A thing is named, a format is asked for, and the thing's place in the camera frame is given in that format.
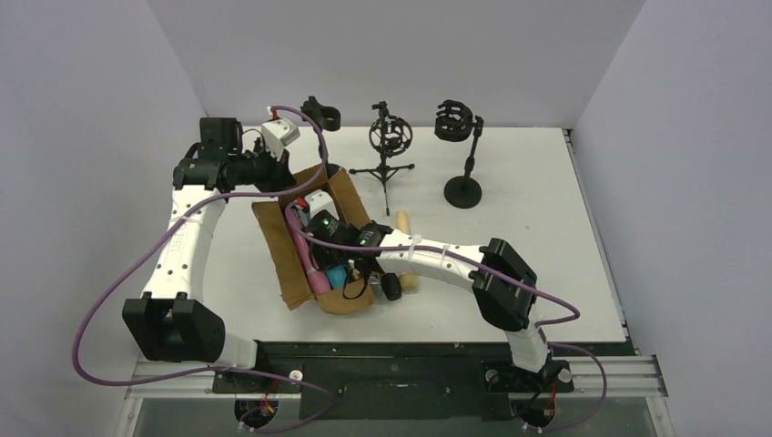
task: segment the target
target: open cardboard box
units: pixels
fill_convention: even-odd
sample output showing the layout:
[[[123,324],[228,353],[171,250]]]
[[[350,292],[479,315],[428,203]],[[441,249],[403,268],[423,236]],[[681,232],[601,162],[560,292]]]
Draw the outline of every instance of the open cardboard box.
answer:
[[[298,185],[311,179],[318,166],[306,168],[296,173],[295,179]],[[268,242],[270,256],[276,266],[276,275],[279,277],[281,298],[287,304],[287,308],[294,310],[306,300],[316,298],[321,310],[330,314],[351,314],[369,307],[375,300],[370,286],[364,293],[354,300],[343,298],[343,288],[334,289],[327,293],[315,295],[306,279],[306,270],[300,262],[295,243],[292,241],[287,222],[284,219],[284,208],[296,198],[305,197],[309,193],[323,189],[330,193],[340,218],[357,228],[370,223],[370,217],[361,204],[360,196],[354,184],[351,183],[349,174],[345,170],[338,171],[327,178],[327,172],[308,188],[291,196],[283,196],[278,202],[258,202],[252,204],[252,210],[258,218],[260,229]],[[364,280],[359,279],[349,283],[346,288],[349,293],[357,292],[364,285]]]

